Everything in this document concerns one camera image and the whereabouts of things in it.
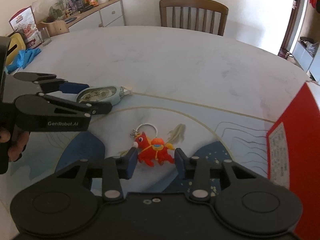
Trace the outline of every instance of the hand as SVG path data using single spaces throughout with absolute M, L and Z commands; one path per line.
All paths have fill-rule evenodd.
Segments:
M 20 158 L 20 154 L 24 151 L 25 146 L 29 141 L 30 133 L 25 131 L 18 136 L 17 142 L 8 150 L 8 156 L 12 162 Z M 0 127 L 0 143 L 5 143 L 10 140 L 10 133 L 7 129 Z

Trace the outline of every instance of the door frame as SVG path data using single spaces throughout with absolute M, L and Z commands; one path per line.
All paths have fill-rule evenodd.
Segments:
M 297 1 L 296 8 L 295 9 L 292 8 L 288 27 L 287 27 L 287 30 L 284 35 L 284 39 L 281 44 L 281 49 L 285 49 L 285 50 L 288 49 L 289 41 L 290 41 L 293 29 L 294 29 L 295 22 L 297 20 L 299 7 L 301 5 L 301 0 L 295 0 L 295 1 Z

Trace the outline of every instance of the red toy horse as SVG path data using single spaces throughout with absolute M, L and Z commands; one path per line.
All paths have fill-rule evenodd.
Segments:
M 144 132 L 142 132 L 141 135 L 138 135 L 134 141 L 134 145 L 141 149 L 141 152 L 138 155 L 140 163 L 144 161 L 150 167 L 154 166 L 154 163 L 151 160 L 158 161 L 160 165 L 163 165 L 164 161 L 174 163 L 174 159 L 168 154 L 168 149 L 175 150 L 171 143 L 165 144 L 161 138 L 154 138 L 151 140 Z

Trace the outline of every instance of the red box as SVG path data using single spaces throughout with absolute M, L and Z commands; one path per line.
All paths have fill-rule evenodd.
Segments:
M 295 233 L 320 239 L 320 86 L 306 82 L 267 133 L 268 177 L 302 201 Z

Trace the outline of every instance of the chair backrest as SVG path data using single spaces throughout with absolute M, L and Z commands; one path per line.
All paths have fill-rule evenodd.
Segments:
M 221 13 L 218 35 L 223 36 L 227 22 L 228 7 L 213 0 L 160 0 L 160 17 L 161 26 L 167 27 L 167 7 L 172 7 L 172 27 L 176 28 L 176 7 L 180 7 L 180 24 L 179 28 L 183 29 L 183 8 L 188 7 L 188 23 L 187 29 L 191 30 L 191 8 L 196 8 L 195 31 L 199 31 L 199 10 L 203 9 L 202 32 L 206 30 L 207 11 L 212 11 L 210 33 L 213 33 L 215 12 Z

